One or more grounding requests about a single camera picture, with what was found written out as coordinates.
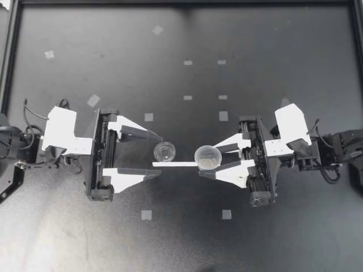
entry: wire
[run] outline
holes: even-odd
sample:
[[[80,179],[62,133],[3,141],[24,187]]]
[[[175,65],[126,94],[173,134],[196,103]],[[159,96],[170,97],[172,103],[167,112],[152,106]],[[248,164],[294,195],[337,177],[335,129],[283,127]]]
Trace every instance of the wire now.
[[[44,117],[44,116],[42,116],[42,115],[40,115],[40,114],[38,114],[38,113],[36,113],[34,110],[32,110],[29,106],[27,106],[26,104],[25,104],[25,109],[27,109],[28,111],[30,111],[32,114],[34,114],[36,117],[39,117],[40,119],[43,119],[43,120],[49,120],[49,118],[47,118],[47,117]]]
[[[38,130],[38,131],[40,132],[40,134],[44,134],[43,129],[41,129],[41,128],[40,128],[39,126],[37,126],[37,125],[30,125],[30,126],[27,126],[27,127],[25,128],[25,131],[26,131],[26,132],[28,132],[28,131],[29,131],[29,129],[30,129],[30,127],[31,127],[31,128],[33,128],[33,129]]]
[[[322,140],[322,142],[324,143],[324,145],[326,145],[329,148],[334,148],[334,146],[332,146],[331,144],[328,144],[327,141],[324,140],[324,138],[320,135],[319,133],[319,128],[318,128],[318,122],[320,121],[320,119],[316,119],[314,126],[306,133],[306,134],[311,134],[312,132],[316,132],[316,134],[319,136],[320,140]]]
[[[80,174],[83,171],[83,167],[82,167],[81,163],[78,161],[78,159],[81,157],[81,155],[77,156],[76,158],[67,157],[67,156],[62,156],[62,157],[63,157],[64,165],[62,164],[61,161],[59,161],[59,164],[65,171],[67,171],[71,174]],[[68,166],[72,165],[72,164],[74,164],[78,168],[77,171],[71,171],[70,169],[68,169]]]
[[[65,165],[63,165],[61,162],[59,162],[59,165],[65,170],[65,171],[67,171],[68,173],[71,173],[71,174],[75,174],[75,175],[77,175],[77,174],[80,174],[81,172],[82,172],[82,168],[80,168],[78,171],[71,171],[71,170],[69,170],[69,169],[67,169],[67,167],[65,166]]]
[[[22,132],[16,126],[0,126],[0,131],[6,131],[6,132]]]
[[[315,131],[316,131],[317,135],[319,136],[320,140],[322,140],[322,142],[324,143],[324,145],[326,145],[327,147],[330,147],[330,148],[333,148],[333,149],[334,149],[334,146],[332,146],[332,145],[328,144],[328,143],[324,140],[324,138],[320,135],[320,133],[319,133],[319,129],[318,129],[318,126],[316,126]]]
[[[336,178],[331,178],[327,171],[324,169],[324,167],[318,162],[317,159],[314,160],[314,163],[316,163],[317,166],[320,167],[320,173],[322,174],[323,178],[325,179],[325,181],[329,184],[337,184],[339,179],[340,179],[340,173],[339,173],[339,170],[338,168],[334,168],[334,171],[336,173]]]
[[[33,130],[32,126],[29,124],[29,121],[28,121],[28,118],[26,115],[27,102],[28,102],[28,100],[25,98],[24,107],[23,107],[23,118],[24,118],[24,122],[27,124],[27,127],[30,128],[30,133],[32,134],[32,140],[30,141],[30,144],[28,144],[27,146],[24,146],[24,147],[20,147],[19,150],[29,149],[33,145],[34,139],[35,139],[34,130]]]
[[[6,145],[6,146],[10,146],[10,144],[8,144],[7,142],[4,142],[3,140],[0,140],[0,143]]]
[[[320,119],[316,119],[315,125],[306,134],[311,134],[312,132],[314,132],[314,130],[316,130],[316,128],[318,127],[319,121],[320,121]]]
[[[58,103],[58,107],[63,108],[63,109],[70,109],[68,99],[65,99],[65,98],[61,99],[61,101],[59,101],[59,103]]]

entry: tape square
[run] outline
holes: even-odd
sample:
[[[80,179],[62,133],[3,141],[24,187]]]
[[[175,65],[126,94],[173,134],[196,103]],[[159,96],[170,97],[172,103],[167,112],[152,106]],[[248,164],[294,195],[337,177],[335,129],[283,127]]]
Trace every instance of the tape square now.
[[[184,65],[186,66],[193,65],[193,61],[184,61]]]
[[[232,211],[222,210],[222,220],[231,220],[231,219],[232,219]]]
[[[161,26],[157,25],[153,29],[153,34],[159,36],[163,31],[164,31],[164,28],[162,28]]]
[[[227,122],[228,121],[228,112],[220,111],[220,121]]]
[[[153,122],[154,114],[153,113],[145,113],[145,122]]]
[[[94,107],[94,106],[96,106],[98,101],[100,101],[100,97],[97,95],[92,95],[90,97],[90,99],[88,100],[87,104],[90,105],[91,107]]]
[[[152,220],[153,211],[152,210],[141,210],[141,220]]]
[[[46,52],[44,52],[44,55],[45,55],[45,58],[49,60],[51,58],[54,58],[54,51],[53,50],[46,51]]]

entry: black cable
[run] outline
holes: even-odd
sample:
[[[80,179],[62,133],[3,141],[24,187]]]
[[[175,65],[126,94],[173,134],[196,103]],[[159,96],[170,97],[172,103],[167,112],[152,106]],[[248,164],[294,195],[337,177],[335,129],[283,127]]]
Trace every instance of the black cable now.
[[[319,121],[320,119],[316,119],[314,126],[306,134],[311,134],[312,132],[314,132],[314,130],[318,127]]]
[[[67,171],[68,173],[71,173],[71,174],[75,174],[75,175],[77,175],[77,174],[80,174],[81,172],[82,172],[82,168],[80,168],[78,171],[76,171],[76,172],[74,172],[74,171],[71,171],[71,170],[69,170],[69,169],[67,169],[67,167],[65,166],[65,165],[63,165],[61,162],[59,162],[59,165],[65,170],[65,171]]]
[[[337,184],[339,179],[340,179],[340,173],[339,173],[339,170],[338,168],[334,168],[334,171],[336,173],[336,178],[331,178],[327,171],[324,169],[324,167],[318,162],[318,160],[314,160],[314,163],[316,163],[317,166],[320,167],[320,173],[322,174],[323,178],[325,179],[325,181],[329,184]]]
[[[320,140],[322,140],[322,142],[324,143],[324,145],[326,145],[327,147],[330,147],[330,148],[333,148],[333,149],[334,149],[334,146],[332,146],[332,145],[328,144],[328,143],[324,140],[324,138],[320,135],[320,133],[319,133],[319,129],[318,129],[318,126],[316,126],[315,131],[316,131],[317,135],[319,136]]]
[[[25,131],[26,132],[28,132],[29,131],[29,129],[30,129],[30,127],[32,128],[32,129],[36,129],[36,130],[38,130],[39,132],[40,132],[40,134],[44,134],[44,132],[43,132],[43,129],[41,129],[39,126],[37,126],[37,125],[30,125],[30,126],[27,126],[26,128],[25,128]]]
[[[0,131],[8,131],[8,132],[22,132],[18,127],[16,126],[0,126]]]
[[[0,143],[6,145],[6,146],[10,146],[10,144],[8,144],[7,142],[4,142],[3,140],[0,140]]]
[[[23,118],[24,118],[24,122],[27,124],[27,127],[30,128],[30,133],[32,134],[32,140],[30,141],[30,144],[28,144],[27,146],[24,147],[20,147],[19,150],[25,150],[25,149],[29,149],[33,143],[34,143],[34,139],[35,139],[35,135],[34,135],[34,130],[32,128],[32,126],[29,124],[27,115],[26,115],[26,109],[27,109],[27,102],[28,100],[25,98],[24,99],[24,107],[23,107]]]
[[[68,99],[61,99],[61,101],[59,101],[58,103],[58,107],[63,108],[63,109],[70,109],[70,104]]]
[[[44,117],[44,116],[42,116],[42,115],[40,115],[40,114],[38,114],[38,113],[36,113],[34,110],[32,110],[29,106],[27,106],[26,104],[25,104],[25,109],[27,109],[28,111],[30,111],[32,114],[34,114],[36,117],[38,117],[38,118],[40,118],[40,119],[43,119],[43,120],[49,120],[49,118],[47,118],[47,117]]]

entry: black metal frame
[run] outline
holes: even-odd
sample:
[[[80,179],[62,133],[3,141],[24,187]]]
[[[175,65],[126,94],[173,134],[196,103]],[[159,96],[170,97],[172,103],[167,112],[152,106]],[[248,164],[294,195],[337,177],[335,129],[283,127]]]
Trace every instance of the black metal frame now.
[[[351,10],[352,25],[356,41],[357,61],[360,78],[363,82],[363,4],[361,0],[12,0],[9,11],[7,36],[0,69],[0,112],[7,113],[11,90],[12,72],[16,56],[17,39],[20,28],[22,9],[25,5],[232,5],[245,4],[344,4]]]

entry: clear plastic cup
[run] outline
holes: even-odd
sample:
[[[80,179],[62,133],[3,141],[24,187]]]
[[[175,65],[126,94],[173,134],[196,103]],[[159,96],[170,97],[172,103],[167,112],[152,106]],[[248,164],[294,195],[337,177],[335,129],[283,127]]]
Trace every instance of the clear plastic cup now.
[[[154,148],[154,156],[158,162],[171,162],[175,158],[175,146],[169,142],[158,143]]]
[[[199,170],[213,170],[221,165],[222,154],[214,146],[201,146],[195,151],[194,160]]]

